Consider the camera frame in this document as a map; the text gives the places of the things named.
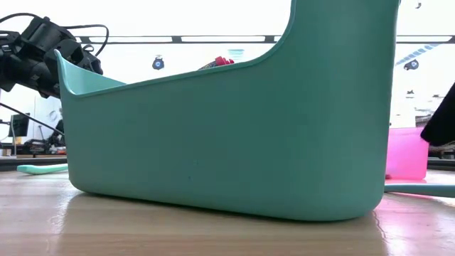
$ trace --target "teal plastic caddy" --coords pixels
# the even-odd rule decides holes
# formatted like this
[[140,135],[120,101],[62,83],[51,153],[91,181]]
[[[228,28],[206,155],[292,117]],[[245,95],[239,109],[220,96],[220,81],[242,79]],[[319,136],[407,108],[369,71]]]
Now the teal plastic caddy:
[[294,220],[365,215],[384,192],[397,9],[293,0],[262,57],[131,85],[56,51],[71,182]]

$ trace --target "pink plastic container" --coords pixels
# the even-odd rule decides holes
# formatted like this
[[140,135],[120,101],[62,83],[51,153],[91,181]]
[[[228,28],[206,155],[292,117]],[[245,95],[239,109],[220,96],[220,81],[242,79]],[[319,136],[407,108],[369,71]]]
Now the pink plastic container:
[[422,180],[427,175],[429,144],[420,138],[423,127],[390,129],[387,179]]

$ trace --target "computer monitor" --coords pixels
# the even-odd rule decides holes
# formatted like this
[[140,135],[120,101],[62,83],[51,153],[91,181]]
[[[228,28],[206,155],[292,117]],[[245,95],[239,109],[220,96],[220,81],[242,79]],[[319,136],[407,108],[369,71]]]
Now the computer monitor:
[[27,137],[28,122],[29,122],[29,119],[27,117],[24,117],[21,114],[12,115],[11,116],[11,125],[9,126],[8,137],[13,136],[13,129],[14,129],[14,136]]

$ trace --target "desk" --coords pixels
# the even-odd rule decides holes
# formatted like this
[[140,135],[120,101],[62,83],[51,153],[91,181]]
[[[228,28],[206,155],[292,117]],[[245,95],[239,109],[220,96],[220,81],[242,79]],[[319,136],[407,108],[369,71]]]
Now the desk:
[[[431,172],[428,181],[455,183]],[[455,200],[385,195],[364,218],[286,220],[91,196],[68,175],[0,173],[2,255],[454,255]]]

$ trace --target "table surface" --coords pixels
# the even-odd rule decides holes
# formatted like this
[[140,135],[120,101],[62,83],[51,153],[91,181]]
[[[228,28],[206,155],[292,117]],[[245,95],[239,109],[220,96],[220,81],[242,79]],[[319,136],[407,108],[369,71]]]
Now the table surface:
[[[428,182],[455,183],[433,171]],[[455,199],[386,194],[374,212],[301,223],[78,191],[68,174],[0,173],[2,255],[455,255]]]

